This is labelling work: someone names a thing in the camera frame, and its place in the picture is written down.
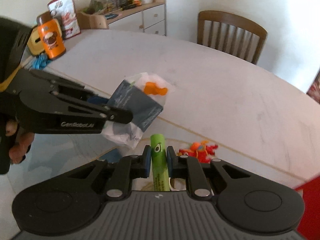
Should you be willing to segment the person's left hand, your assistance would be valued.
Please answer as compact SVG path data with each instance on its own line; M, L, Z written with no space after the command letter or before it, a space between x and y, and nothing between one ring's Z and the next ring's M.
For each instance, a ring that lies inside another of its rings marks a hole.
M25 155L29 152L31 144L35 138L35 134L27 132L24 129L18 130L16 121L8 121L5 128L5 135L11 137L17 134L15 144L9 151L9 157L13 164L19 164L25 159Z

